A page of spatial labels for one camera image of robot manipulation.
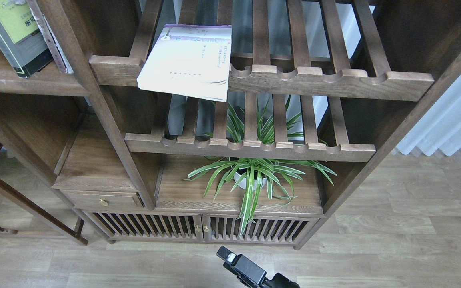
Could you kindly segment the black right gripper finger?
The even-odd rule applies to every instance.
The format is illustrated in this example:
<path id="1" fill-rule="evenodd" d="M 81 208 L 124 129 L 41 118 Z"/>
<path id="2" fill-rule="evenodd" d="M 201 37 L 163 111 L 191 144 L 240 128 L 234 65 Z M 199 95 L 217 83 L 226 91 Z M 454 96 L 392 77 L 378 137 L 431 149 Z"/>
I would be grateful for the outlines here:
<path id="1" fill-rule="evenodd" d="M 224 261 L 225 264 L 229 264 L 234 266 L 236 262 L 239 260 L 239 256 L 233 253 L 231 250 L 226 248 L 225 246 L 220 246 L 216 255 Z"/>

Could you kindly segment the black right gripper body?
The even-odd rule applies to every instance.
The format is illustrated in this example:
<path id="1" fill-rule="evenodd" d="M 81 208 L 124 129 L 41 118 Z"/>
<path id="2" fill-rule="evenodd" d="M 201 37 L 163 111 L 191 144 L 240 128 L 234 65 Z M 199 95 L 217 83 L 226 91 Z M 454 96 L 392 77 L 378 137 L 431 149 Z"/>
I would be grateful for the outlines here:
<path id="1" fill-rule="evenodd" d="M 289 280 L 281 273 L 267 279 L 267 272 L 244 255 L 228 255 L 224 266 L 249 288 L 299 288 L 298 283 Z"/>

